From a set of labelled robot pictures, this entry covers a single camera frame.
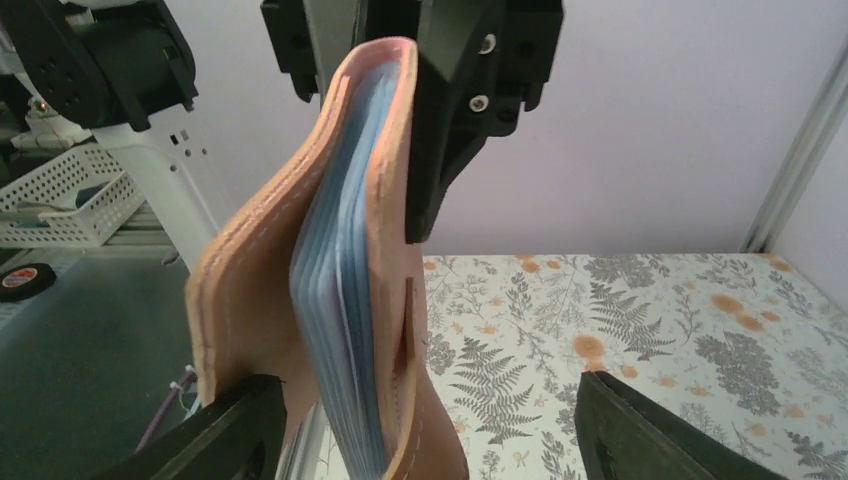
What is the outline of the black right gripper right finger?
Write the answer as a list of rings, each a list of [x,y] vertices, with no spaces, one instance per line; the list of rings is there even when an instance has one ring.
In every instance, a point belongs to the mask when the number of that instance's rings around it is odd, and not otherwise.
[[[590,480],[774,480],[608,372],[581,374],[574,423]]]

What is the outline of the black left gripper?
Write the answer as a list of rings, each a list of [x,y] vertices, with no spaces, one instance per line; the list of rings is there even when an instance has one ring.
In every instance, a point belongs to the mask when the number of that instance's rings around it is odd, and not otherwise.
[[[565,20],[560,1],[263,1],[296,96],[324,95],[349,51],[396,43],[417,67],[405,239],[432,232],[449,182],[448,139],[507,137],[536,109]]]

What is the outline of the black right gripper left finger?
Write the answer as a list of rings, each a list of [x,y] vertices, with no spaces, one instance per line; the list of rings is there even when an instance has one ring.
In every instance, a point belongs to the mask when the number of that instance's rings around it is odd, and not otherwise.
[[[255,374],[98,479],[260,479],[277,475],[287,420],[283,382]]]

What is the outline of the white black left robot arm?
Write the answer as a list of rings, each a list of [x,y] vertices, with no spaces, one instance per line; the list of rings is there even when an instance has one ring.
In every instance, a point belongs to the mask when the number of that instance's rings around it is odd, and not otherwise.
[[[549,81],[560,1],[265,1],[275,64],[297,96],[326,97],[354,47],[418,47],[406,240],[430,236],[451,183],[487,139],[512,134]],[[26,78],[90,130],[140,188],[187,267],[235,213],[194,109],[196,63],[162,1],[5,1],[1,30]]]

